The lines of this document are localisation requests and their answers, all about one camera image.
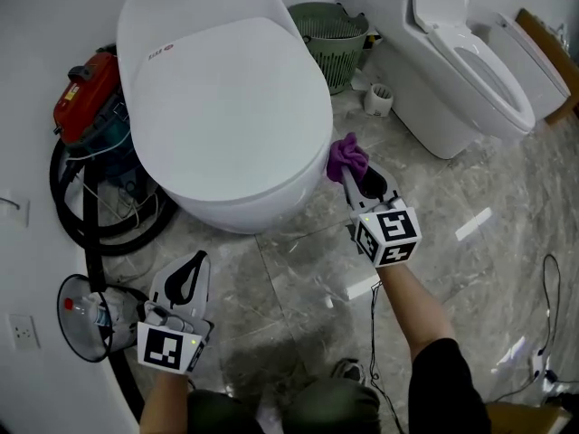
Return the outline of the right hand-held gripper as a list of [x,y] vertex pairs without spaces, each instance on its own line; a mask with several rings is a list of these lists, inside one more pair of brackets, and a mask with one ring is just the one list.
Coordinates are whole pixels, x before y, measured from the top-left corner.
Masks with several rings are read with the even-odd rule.
[[413,207],[400,197],[394,177],[374,161],[368,164],[368,198],[381,203],[366,210],[366,198],[347,165],[341,166],[346,202],[354,217],[354,243],[376,268],[405,263],[416,252],[422,232]]

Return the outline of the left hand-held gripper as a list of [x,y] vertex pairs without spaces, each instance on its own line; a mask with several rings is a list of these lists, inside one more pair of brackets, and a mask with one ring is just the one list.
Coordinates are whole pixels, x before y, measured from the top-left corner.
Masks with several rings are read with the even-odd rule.
[[152,301],[144,305],[145,320],[138,322],[140,364],[181,375],[193,371],[214,330],[203,319],[210,277],[205,251],[175,259],[158,271],[149,290]]

